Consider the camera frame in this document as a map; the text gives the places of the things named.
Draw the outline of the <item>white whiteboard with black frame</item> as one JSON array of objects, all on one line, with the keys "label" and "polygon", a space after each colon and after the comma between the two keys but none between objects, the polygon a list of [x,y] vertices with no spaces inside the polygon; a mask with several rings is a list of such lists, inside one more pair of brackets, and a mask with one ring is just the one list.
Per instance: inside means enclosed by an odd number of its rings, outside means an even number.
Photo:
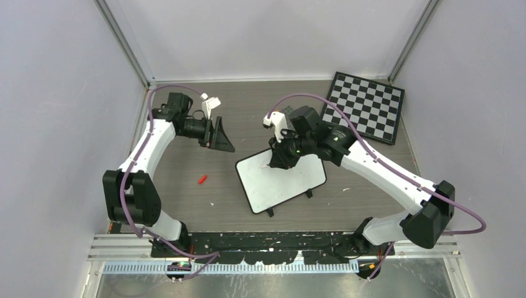
[{"label": "white whiteboard with black frame", "polygon": [[266,149],[236,162],[235,170],[253,214],[274,215],[273,208],[295,197],[311,198],[313,190],[327,181],[324,163],[316,155],[299,159],[291,169],[261,168],[268,165],[271,150]]}]

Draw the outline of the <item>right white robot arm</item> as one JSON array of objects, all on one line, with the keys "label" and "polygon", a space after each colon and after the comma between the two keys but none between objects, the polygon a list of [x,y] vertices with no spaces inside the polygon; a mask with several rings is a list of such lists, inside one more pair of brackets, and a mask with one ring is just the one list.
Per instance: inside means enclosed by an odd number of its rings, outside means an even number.
[{"label": "right white robot arm", "polygon": [[290,122],[292,129],[281,112],[272,112],[262,121],[265,128],[274,129],[269,140],[271,168],[292,169],[301,157],[315,155],[367,179],[404,207],[403,212],[368,217],[359,225],[351,237],[359,253],[369,255],[379,246],[399,240],[425,249],[435,246],[454,214],[453,207],[439,199],[454,198],[455,188],[450,183],[435,184],[412,174],[373,152],[350,127],[323,121],[312,107],[293,111]]}]

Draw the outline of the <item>red marker cap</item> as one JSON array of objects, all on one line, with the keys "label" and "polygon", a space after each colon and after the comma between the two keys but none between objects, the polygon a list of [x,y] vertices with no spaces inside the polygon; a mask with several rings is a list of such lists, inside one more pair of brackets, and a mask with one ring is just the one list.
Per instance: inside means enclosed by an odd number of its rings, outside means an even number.
[{"label": "red marker cap", "polygon": [[208,178],[207,175],[203,175],[203,176],[199,179],[198,183],[199,183],[199,184],[203,184],[203,183],[207,180],[207,178]]}]

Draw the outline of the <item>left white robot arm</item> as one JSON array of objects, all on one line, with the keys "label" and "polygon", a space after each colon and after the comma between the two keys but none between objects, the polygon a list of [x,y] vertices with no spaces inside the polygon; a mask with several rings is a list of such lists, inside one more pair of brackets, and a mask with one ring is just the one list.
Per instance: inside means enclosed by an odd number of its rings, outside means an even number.
[{"label": "left white robot arm", "polygon": [[105,203],[110,221],[145,229],[167,240],[166,248],[176,257],[190,249],[187,227],[173,219],[161,207],[154,186],[154,172],[167,146],[176,137],[195,139],[201,147],[233,153],[222,118],[213,118],[212,110],[221,102],[217,97],[201,95],[201,118],[189,114],[193,100],[182,93],[169,93],[168,100],[154,108],[138,144],[116,170],[102,177]]}]

